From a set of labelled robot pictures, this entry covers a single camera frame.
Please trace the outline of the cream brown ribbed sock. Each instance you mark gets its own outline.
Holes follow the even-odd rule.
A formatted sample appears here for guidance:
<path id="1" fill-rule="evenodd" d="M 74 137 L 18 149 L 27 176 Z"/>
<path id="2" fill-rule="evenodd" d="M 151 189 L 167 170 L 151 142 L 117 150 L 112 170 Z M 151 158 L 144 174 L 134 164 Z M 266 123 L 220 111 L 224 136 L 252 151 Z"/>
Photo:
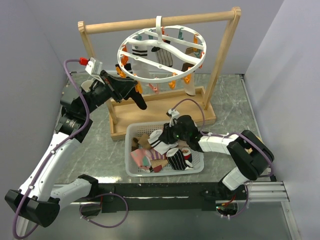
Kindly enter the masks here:
<path id="1" fill-rule="evenodd" d="M 188 47 L 185 50 L 185 54 L 191 57 L 195 57 L 195 53 L 194 53 L 194 49 L 192 47 Z M 190 68 L 192 68 L 194 65 L 188 62 L 185 62 L 182 65 L 182 71 L 186 72 L 187 70 L 189 70 Z M 183 79 L 183 89 L 184 92 L 188 95 L 188 96 L 195 96 L 196 95 L 196 89 L 195 89 L 195 73 L 192 72 L 188 75 L 186 75 L 185 77 L 182 78 Z"/>

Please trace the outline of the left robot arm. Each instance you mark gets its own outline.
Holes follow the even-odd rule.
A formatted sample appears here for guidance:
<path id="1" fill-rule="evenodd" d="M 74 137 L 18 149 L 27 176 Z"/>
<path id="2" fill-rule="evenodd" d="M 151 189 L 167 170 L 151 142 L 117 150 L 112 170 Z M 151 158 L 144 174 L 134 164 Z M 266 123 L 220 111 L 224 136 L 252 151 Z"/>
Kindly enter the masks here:
<path id="1" fill-rule="evenodd" d="M 11 189 L 5 195 L 5 201 L 16 217 L 44 228 L 51 225 L 60 210 L 70 203 L 81 198 L 94 201 L 99 195 L 98 180 L 86 174 L 58 190 L 53 189 L 66 161 L 91 128 L 90 113 L 109 99 L 120 102 L 131 97 L 141 98 L 135 89 L 136 80 L 115 77 L 104 70 L 88 91 L 73 79 L 69 81 L 70 86 L 64 88 L 60 99 L 61 115 L 45 155 L 19 189 Z"/>

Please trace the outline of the black white striped sock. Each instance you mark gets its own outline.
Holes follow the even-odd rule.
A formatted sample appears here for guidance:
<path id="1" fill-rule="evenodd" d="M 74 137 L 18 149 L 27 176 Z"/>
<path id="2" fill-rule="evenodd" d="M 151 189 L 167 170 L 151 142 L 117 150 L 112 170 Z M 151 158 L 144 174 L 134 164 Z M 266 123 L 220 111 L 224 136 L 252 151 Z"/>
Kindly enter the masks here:
<path id="1" fill-rule="evenodd" d="M 173 58 L 172 54 L 160 47 L 154 46 L 151 51 L 155 53 L 157 61 L 159 64 L 167 66 L 167 67 L 172 67 L 173 66 Z"/>

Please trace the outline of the orange clothes peg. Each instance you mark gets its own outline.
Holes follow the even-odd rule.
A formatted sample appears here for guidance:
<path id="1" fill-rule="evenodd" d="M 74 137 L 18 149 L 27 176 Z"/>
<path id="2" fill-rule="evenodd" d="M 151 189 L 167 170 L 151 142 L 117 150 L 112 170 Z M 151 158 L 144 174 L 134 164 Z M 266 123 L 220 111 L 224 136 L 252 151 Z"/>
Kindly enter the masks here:
<path id="1" fill-rule="evenodd" d="M 137 84 L 135 85 L 135 91 L 139 94 L 143 93 L 143 88 L 140 81 L 137 81 Z"/>
<path id="2" fill-rule="evenodd" d="M 176 84 L 177 84 L 177 81 L 172 80 L 168 83 L 168 86 L 170 87 L 170 89 L 174 90 L 176 88 Z"/>

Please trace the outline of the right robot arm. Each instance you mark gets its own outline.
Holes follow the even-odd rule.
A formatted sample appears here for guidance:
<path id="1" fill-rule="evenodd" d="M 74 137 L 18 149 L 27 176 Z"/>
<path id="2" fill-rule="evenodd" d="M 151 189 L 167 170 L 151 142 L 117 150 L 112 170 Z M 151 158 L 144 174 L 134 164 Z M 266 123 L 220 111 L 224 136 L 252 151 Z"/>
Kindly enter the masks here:
<path id="1" fill-rule="evenodd" d="M 235 168 L 219 181 L 219 195 L 230 199 L 241 185 L 264 177 L 275 159 L 269 148 L 250 130 L 241 133 L 215 134 L 200 130 L 189 115 L 172 118 L 163 125 L 158 139 L 164 144 L 184 141 L 191 150 L 223 153 L 231 156 Z"/>

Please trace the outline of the black sock white stripes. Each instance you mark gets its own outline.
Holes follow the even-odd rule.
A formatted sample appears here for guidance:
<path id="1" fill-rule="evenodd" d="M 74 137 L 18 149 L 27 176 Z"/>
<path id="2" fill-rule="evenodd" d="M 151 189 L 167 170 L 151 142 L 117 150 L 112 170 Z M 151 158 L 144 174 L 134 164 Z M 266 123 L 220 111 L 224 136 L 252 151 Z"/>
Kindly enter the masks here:
<path id="1" fill-rule="evenodd" d="M 115 64 L 115 68 L 116 68 L 117 74 L 120 75 L 120 65 L 119 64 Z M 128 72 L 133 74 L 131 63 L 127 63 L 124 66 L 124 68 Z M 129 98 L 131 98 L 141 110 L 146 110 L 147 109 L 147 104 L 146 104 L 145 100 L 143 99 L 142 95 L 139 92 L 136 91 L 135 87 L 123 99 L 127 101 Z"/>

